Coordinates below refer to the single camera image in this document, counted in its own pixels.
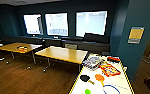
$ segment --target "wall sign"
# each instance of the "wall sign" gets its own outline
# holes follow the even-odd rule
[[[139,44],[143,35],[144,27],[132,27],[128,39],[128,43]]]

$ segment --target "floor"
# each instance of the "floor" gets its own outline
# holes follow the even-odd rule
[[[57,62],[43,72],[47,59],[37,58],[33,64],[31,56],[0,51],[0,94],[68,94],[78,75],[78,65]]]
[[[141,60],[132,87],[135,94],[150,94],[150,89],[144,84],[144,79],[150,76],[150,63]]]

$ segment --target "ceiling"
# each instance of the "ceiling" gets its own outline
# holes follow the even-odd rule
[[[0,0],[0,4],[19,6],[19,5],[28,5],[28,4],[37,4],[55,1],[64,1],[64,0]]]

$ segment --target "window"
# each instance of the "window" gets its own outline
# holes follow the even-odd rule
[[[48,35],[68,36],[67,13],[46,14]]]
[[[86,33],[104,35],[107,11],[76,13],[76,36]]]
[[[41,15],[24,15],[25,26],[28,34],[43,34]]]

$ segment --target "radiator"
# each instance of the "radiator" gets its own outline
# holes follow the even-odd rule
[[[77,45],[65,44],[65,48],[69,48],[69,49],[77,49]]]

